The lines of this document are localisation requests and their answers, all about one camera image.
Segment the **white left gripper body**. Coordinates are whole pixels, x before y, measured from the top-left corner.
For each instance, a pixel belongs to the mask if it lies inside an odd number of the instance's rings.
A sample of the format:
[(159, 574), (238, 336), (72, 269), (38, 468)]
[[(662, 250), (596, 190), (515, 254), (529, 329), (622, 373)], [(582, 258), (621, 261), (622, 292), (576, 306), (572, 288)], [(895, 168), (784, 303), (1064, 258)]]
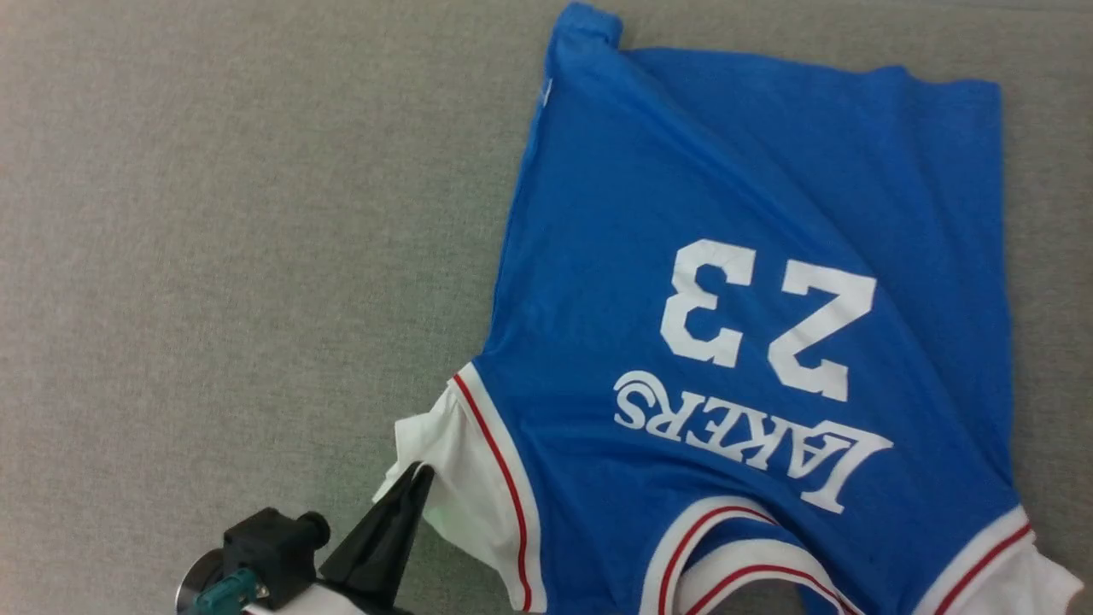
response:
[[(175, 596), (175, 615), (188, 615), (197, 595), (228, 576), (224, 549), (207, 552), (184, 576)], [(278, 610), (260, 604), (262, 592), (262, 588), (259, 588), (259, 599), (243, 611), (243, 615), (371, 615), (355, 606), (351, 600), (319, 584), (308, 587)]]

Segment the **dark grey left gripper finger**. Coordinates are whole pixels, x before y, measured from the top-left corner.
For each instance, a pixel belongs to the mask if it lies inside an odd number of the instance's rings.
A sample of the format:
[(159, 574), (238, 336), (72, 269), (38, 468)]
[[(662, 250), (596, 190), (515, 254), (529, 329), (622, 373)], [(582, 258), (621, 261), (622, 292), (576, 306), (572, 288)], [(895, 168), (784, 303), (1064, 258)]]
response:
[(353, 600), (395, 600), (424, 511), (424, 464), (395, 478), (320, 567), (324, 586)]
[(376, 545), (376, 599), (386, 611), (398, 611), (397, 594), (434, 477), (433, 468), (407, 468), (376, 502), (383, 521), (381, 536)]

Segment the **blue white basketball jersey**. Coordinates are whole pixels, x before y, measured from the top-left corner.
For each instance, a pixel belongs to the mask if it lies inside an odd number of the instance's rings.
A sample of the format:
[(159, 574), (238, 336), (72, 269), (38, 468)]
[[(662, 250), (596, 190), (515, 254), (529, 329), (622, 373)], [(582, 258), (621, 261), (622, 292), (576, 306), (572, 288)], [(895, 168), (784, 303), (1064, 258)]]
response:
[(1066, 615), (1014, 485), (1001, 93), (559, 16), (487, 342), (398, 462), (519, 612)]

